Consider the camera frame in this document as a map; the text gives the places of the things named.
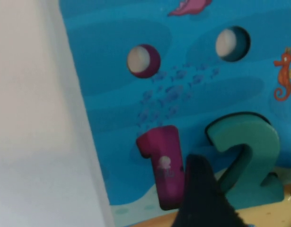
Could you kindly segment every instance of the number puzzle board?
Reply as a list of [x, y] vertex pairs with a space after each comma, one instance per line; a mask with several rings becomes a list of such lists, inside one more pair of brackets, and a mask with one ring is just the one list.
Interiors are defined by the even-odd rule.
[[[60, 0], [117, 227], [174, 212], [160, 208], [151, 161], [136, 145], [157, 126], [178, 128], [183, 161], [205, 155], [220, 174], [237, 152], [216, 155], [206, 126], [235, 112], [259, 113], [280, 137], [275, 171], [291, 183], [291, 1], [179, 1]], [[216, 50], [222, 31], [233, 26], [251, 38], [237, 61]], [[127, 67], [140, 44], [160, 56], [147, 79]]]

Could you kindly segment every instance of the seahorse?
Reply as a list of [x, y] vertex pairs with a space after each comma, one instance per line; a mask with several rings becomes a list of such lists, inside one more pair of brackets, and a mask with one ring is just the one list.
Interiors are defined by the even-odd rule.
[[280, 97], [283, 94], [283, 89], [278, 87], [273, 95], [277, 101], [285, 101], [291, 95], [291, 68], [289, 68], [291, 64], [291, 48], [285, 48], [285, 52], [281, 56], [281, 61], [274, 61], [273, 63], [276, 67], [281, 66], [278, 82], [286, 90], [285, 96]]

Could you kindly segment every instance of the number 2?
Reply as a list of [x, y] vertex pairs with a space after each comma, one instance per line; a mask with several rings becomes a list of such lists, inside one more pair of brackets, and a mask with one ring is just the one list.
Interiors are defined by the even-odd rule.
[[226, 115], [208, 125], [205, 132], [219, 152], [244, 145], [218, 181], [235, 209], [284, 199], [282, 183], [269, 174], [280, 154], [280, 141], [276, 130], [264, 117], [251, 112]]
[[160, 207], [163, 210], [179, 208], [185, 175], [178, 129], [172, 125], [153, 128], [136, 143], [141, 155], [151, 158]]

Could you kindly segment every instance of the number 1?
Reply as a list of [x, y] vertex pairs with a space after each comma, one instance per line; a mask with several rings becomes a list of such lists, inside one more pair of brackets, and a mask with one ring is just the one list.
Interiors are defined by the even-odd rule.
[[160, 207], [179, 208], [184, 195], [184, 169], [179, 132], [175, 126], [157, 127], [137, 139], [141, 155], [151, 158]]

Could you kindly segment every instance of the wooden edge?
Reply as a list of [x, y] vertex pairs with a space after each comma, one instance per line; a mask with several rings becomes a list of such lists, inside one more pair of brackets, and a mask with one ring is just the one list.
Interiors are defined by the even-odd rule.
[[[291, 194], [291, 184], [285, 185], [284, 193], [285, 193], [284, 201], [289, 200], [289, 197]], [[250, 210], [250, 209], [252, 209], [252, 208], [238, 210], [238, 213], [240, 213], [240, 215], [241, 215], [241, 213], [243, 213], [245, 210]], [[134, 225], [133, 227], [170, 227], [173, 224], [173, 222], [176, 218], [176, 215], [177, 215], [177, 212], [166, 214], [166, 215], [163, 215], [160, 217], [156, 217], [156, 218], [141, 222], [137, 225]]]

